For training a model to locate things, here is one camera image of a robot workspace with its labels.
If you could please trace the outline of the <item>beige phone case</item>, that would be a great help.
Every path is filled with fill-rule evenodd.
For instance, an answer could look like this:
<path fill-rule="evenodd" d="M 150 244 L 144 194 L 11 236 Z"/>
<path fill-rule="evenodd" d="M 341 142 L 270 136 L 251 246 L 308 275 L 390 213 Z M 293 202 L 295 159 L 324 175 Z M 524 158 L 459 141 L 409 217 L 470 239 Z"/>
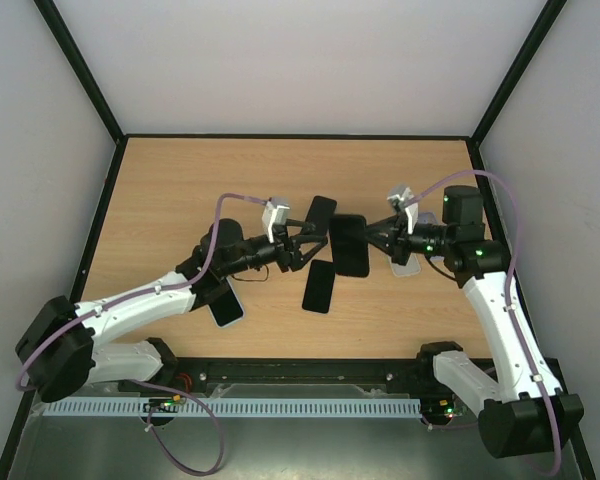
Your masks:
<path fill-rule="evenodd" d="M 411 254 L 405 265 L 389 260 L 391 271 L 395 277 L 403 278 L 417 275 L 421 272 L 419 260 L 415 254 Z"/>

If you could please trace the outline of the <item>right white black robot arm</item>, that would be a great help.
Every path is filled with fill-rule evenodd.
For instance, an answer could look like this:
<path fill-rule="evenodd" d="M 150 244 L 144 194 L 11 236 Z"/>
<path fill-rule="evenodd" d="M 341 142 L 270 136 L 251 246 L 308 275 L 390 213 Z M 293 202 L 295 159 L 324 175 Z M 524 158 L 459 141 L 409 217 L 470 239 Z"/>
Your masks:
<path fill-rule="evenodd" d="M 414 254 L 443 259 L 480 321 L 496 372 L 485 373 L 459 345 L 437 342 L 421 349 L 418 384 L 430 392 L 448 387 L 477 417 L 495 458 L 561 452 L 584 407 L 565 393 L 533 338 L 508 275 L 509 253 L 485 234 L 479 189 L 446 187 L 439 224 L 419 221 L 418 201 L 405 185 L 387 201 L 395 213 L 366 228 L 367 242 L 401 266 Z"/>

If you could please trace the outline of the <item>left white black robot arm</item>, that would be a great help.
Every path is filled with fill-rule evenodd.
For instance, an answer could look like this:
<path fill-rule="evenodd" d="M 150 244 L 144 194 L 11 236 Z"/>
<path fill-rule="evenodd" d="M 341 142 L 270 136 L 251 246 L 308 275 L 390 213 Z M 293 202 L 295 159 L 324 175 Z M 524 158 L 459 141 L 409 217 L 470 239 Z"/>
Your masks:
<path fill-rule="evenodd" d="M 88 383 L 149 380 L 165 364 L 161 349 L 151 346 L 143 354 L 139 346 L 116 339 L 218 301 L 232 275 L 272 263 L 283 272 L 302 269 L 326 245 L 327 230 L 325 219 L 289 219 L 245 238 L 237 221 L 220 219 L 189 258 L 149 284 L 91 302 L 73 303 L 65 296 L 48 300 L 16 344 L 16 355 L 46 403 Z"/>

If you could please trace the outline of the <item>black phone case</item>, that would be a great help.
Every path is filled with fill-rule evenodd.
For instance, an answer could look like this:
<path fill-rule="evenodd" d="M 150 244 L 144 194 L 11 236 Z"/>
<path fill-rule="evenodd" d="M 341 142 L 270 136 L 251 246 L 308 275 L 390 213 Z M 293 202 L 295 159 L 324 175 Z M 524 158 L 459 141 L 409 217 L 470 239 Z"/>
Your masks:
<path fill-rule="evenodd" d="M 340 276 L 366 278 L 370 273 L 366 219 L 361 215 L 334 215 L 329 223 L 332 261 Z"/>

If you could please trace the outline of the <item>lilac phone case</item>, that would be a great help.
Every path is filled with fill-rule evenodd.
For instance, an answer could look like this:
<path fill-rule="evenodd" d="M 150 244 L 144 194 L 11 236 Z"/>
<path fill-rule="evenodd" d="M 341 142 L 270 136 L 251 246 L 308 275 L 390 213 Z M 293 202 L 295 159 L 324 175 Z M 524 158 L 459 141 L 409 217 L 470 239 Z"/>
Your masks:
<path fill-rule="evenodd" d="M 420 215 L 414 235 L 414 243 L 420 253 L 429 259 L 440 256 L 440 224 L 433 213 L 425 212 Z"/>

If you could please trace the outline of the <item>black phone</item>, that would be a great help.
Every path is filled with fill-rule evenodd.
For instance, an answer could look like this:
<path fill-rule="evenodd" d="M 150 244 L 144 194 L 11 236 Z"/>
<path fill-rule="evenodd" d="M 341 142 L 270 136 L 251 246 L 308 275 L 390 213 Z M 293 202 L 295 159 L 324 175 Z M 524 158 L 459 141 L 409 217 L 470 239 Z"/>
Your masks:
<path fill-rule="evenodd" d="M 304 310 L 320 314 L 329 312 L 335 275 L 332 262 L 323 260 L 311 262 L 302 300 Z"/>

